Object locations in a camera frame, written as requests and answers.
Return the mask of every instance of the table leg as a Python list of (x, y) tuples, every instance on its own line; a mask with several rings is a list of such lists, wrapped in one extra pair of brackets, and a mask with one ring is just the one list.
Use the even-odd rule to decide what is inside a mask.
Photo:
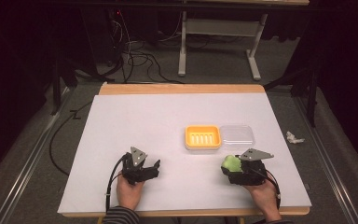
[(257, 31), (255, 33), (254, 45), (252, 49), (246, 50), (246, 56), (251, 67), (252, 76), (256, 81), (260, 80), (261, 76), (258, 72), (257, 64), (255, 62), (255, 51), (257, 50), (258, 43), (260, 42), (261, 35), (263, 34), (264, 26), (266, 25), (267, 15), (268, 14), (263, 14), (261, 16), (261, 20), (259, 22), (259, 25), (257, 26)]
[(186, 21), (187, 13), (184, 11), (182, 12), (182, 46), (179, 54), (179, 77), (186, 75)]

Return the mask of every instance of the table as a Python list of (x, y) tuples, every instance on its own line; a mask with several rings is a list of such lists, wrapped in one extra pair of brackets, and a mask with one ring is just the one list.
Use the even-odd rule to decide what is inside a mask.
[[(67, 217), (103, 217), (113, 166), (130, 147), (138, 147), (148, 154), (146, 167), (161, 160), (159, 177), (145, 184), (137, 208), (140, 216), (257, 214), (250, 195), (242, 187), (230, 185), (220, 170), (226, 155), (240, 152), (220, 148), (214, 154), (192, 154), (185, 149), (185, 126), (197, 122), (248, 124), (255, 135), (255, 148), (275, 155), (264, 163), (279, 181), (281, 213), (309, 212), (310, 199), (263, 87), (178, 84), (101, 87), (58, 212)], [(116, 204), (113, 194), (111, 206)]]
[[(199, 0), (204, 3), (221, 2), (225, 4), (248, 3), (262, 5), (282, 5), (282, 6), (306, 6), (309, 0)], [(255, 61), (255, 52), (257, 50), (260, 37), (263, 34), (268, 14), (261, 15), (259, 21), (221, 21), (207, 19), (188, 19), (186, 11), (182, 12), (182, 42), (179, 54), (179, 71), (178, 75), (186, 75), (186, 35), (234, 35), (250, 36), (254, 38), (252, 47), (246, 50), (246, 57), (251, 67), (254, 80), (260, 80), (261, 76)]]

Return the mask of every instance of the yellow tray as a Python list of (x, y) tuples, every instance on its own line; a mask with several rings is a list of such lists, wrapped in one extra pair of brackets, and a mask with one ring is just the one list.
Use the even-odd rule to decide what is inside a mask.
[(186, 127), (186, 148), (218, 149), (222, 144), (219, 128), (214, 125), (192, 125)]

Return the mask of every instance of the small white object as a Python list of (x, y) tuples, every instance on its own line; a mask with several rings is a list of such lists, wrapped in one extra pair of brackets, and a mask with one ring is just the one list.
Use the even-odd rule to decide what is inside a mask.
[(293, 143), (293, 144), (302, 143), (305, 141), (304, 138), (296, 139), (296, 137), (290, 132), (286, 133), (286, 138), (290, 143)]

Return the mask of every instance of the person's hand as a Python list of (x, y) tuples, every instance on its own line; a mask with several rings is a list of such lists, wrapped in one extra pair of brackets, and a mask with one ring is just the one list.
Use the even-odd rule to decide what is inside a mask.
[(267, 179), (262, 185), (243, 186), (251, 193), (255, 205), (261, 210), (267, 222), (282, 219), (277, 208), (276, 189)]
[(120, 173), (118, 175), (116, 194), (118, 205), (131, 210), (135, 210), (139, 201), (141, 201), (142, 187), (145, 182), (136, 183), (134, 186), (129, 184), (126, 178)]

